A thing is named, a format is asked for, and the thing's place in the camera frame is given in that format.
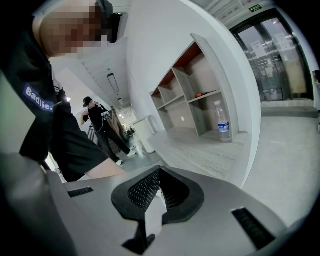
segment doorway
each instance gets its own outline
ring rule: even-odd
[[[256,15],[230,31],[249,60],[261,102],[313,100],[310,72],[302,49],[276,10]]]

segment person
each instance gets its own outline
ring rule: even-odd
[[[35,115],[20,154],[41,164],[50,150],[68,182],[85,174],[102,178],[124,173],[81,132],[49,62],[101,40],[112,13],[106,0],[68,0],[41,19],[31,16],[19,23],[14,42],[1,56],[4,77]]]
[[[123,161],[120,160],[120,158],[112,151],[109,139],[112,140],[125,154],[127,154],[128,157],[137,153],[135,150],[130,150],[109,125],[108,120],[110,119],[110,114],[104,106],[94,102],[90,97],[85,97],[83,99],[83,107],[87,107],[88,110],[82,113],[80,117],[80,125],[83,125],[90,118],[95,134],[102,143],[107,154],[118,166],[120,166]]]

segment plastic water bottle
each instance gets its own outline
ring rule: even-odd
[[[222,142],[230,142],[230,127],[227,120],[227,115],[224,109],[221,106],[221,101],[218,100],[214,103],[215,105],[215,115],[218,121],[220,140]]]

